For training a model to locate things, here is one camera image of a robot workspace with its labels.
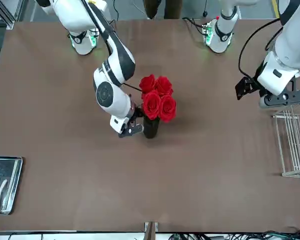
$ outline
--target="wire rack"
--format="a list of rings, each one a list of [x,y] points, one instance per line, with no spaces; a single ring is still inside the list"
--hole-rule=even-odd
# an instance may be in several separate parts
[[[273,115],[284,177],[300,178],[300,104]]]

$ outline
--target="cable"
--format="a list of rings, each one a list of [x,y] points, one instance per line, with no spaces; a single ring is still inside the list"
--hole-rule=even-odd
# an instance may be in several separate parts
[[[132,85],[130,85],[130,84],[123,83],[123,85],[126,85],[127,87],[132,88],[132,89],[135,89],[135,90],[137,90],[137,91],[139,91],[139,92],[142,92],[141,89],[139,89],[139,88],[137,88],[137,87],[135,87],[135,86],[132,86]]]
[[[116,21],[118,22],[118,20],[119,20],[119,12],[116,9],[116,0],[113,0],[113,8],[116,11]]]
[[[194,25],[195,28],[196,28],[196,30],[197,30],[201,35],[203,35],[203,36],[206,36],[206,35],[207,35],[207,34],[205,34],[205,33],[202,33],[202,32],[200,31],[200,29],[199,29],[199,28],[202,28],[202,27],[203,27],[203,24],[201,24],[201,25],[200,25],[200,24],[197,24],[193,18],[190,19],[190,18],[188,18],[188,17],[183,17],[182,19],[183,19],[183,20],[187,20],[187,21],[189,21],[192,25]]]
[[[203,14],[202,16],[204,18],[206,18],[208,16],[208,12],[207,12],[207,3],[208,3],[208,0],[205,0],[205,3],[204,3],[204,10],[203,10]]]
[[[16,232],[13,232],[13,233],[11,233],[11,234],[9,235],[9,238],[8,238],[8,240],[10,240],[10,239],[11,239],[11,237],[12,237],[13,235],[17,235],[17,233],[16,233]]]
[[[239,59],[238,59],[238,68],[239,68],[240,73],[242,73],[244,76],[246,76],[246,77],[247,77],[249,80],[251,80],[251,81],[252,81],[252,77],[249,76],[247,73],[245,73],[245,72],[241,69],[241,57],[242,57],[242,54],[243,54],[243,52],[244,52],[244,50],[245,50],[247,44],[249,43],[249,41],[254,37],[254,35],[257,34],[257,32],[259,32],[260,30],[264,29],[265,27],[267,27],[267,26],[269,26],[269,25],[271,25],[271,24],[274,24],[275,22],[278,22],[278,21],[280,21],[280,18],[277,18],[277,19],[275,19],[275,20],[272,20],[272,21],[270,21],[270,22],[264,24],[263,26],[259,27],[257,30],[255,30],[255,31],[250,35],[250,37],[246,40],[246,42],[244,43],[244,45],[243,45],[243,47],[242,47],[242,49],[241,49],[241,52],[240,52],[240,55],[239,55]]]
[[[144,15],[147,16],[147,14],[146,14],[144,11],[142,11],[142,10],[135,4],[135,0],[132,0],[132,4],[135,6],[136,9],[138,9],[140,12],[142,12]]]
[[[88,13],[89,17],[91,18],[92,22],[94,23],[95,27],[98,28],[98,23],[97,23],[97,20],[95,19],[95,16],[93,15],[93,13],[91,12],[87,2],[85,0],[80,0],[81,3],[83,4],[83,7],[85,8],[86,12]],[[107,43],[107,41],[104,41],[105,42],[105,45],[106,45],[106,48],[108,49],[108,53],[109,55],[111,55],[111,49],[110,49],[110,46],[109,44]]]
[[[272,37],[271,39],[268,41],[268,43],[265,45],[264,50],[268,51],[269,50],[269,45],[272,43],[272,41],[276,38],[276,36],[278,36],[278,34],[284,29],[284,27],[281,27]]]

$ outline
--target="rose bouquet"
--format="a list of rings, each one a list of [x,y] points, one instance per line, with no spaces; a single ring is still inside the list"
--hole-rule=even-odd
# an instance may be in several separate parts
[[[160,120],[168,123],[175,118],[177,103],[172,97],[172,84],[165,76],[159,76],[158,79],[153,74],[146,76],[139,87],[143,100],[143,133],[146,138],[152,139],[158,132]]]

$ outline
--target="black vase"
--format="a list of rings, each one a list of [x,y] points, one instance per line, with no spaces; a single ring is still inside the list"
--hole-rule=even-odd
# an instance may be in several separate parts
[[[160,118],[150,120],[147,116],[143,116],[143,133],[147,139],[153,139],[158,132]]]

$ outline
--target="red rose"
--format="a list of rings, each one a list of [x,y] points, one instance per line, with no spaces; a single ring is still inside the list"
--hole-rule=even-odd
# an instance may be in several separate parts
[[[166,76],[160,76],[155,82],[154,88],[158,91],[159,96],[171,95],[174,91],[172,90],[172,84]]]
[[[156,119],[160,112],[161,99],[157,91],[148,92],[143,99],[143,111],[150,120]]]
[[[176,116],[177,103],[170,95],[164,95],[161,98],[159,117],[165,123],[170,122]]]
[[[141,82],[139,84],[139,87],[141,88],[142,92],[144,94],[151,92],[153,89],[155,89],[155,75],[151,74],[150,76],[145,76],[141,79]]]

